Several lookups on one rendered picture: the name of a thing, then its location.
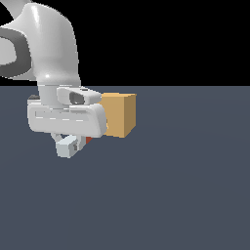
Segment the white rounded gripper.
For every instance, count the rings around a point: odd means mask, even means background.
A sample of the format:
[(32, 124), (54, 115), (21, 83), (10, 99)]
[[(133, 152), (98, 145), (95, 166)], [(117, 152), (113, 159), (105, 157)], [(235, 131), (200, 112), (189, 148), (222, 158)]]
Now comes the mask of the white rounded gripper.
[(101, 104), (71, 105), (66, 112), (31, 103), (27, 106), (27, 118), (32, 131), (52, 133), (57, 156), (61, 158), (71, 158), (80, 151), (86, 144), (85, 137), (100, 138), (106, 132), (106, 117)]

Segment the tan box with hole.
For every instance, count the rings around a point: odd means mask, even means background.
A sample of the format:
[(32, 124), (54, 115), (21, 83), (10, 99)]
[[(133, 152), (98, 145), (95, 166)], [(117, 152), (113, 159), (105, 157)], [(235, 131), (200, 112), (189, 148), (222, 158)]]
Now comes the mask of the tan box with hole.
[(136, 94), (103, 93), (106, 136), (125, 138), (136, 126)]

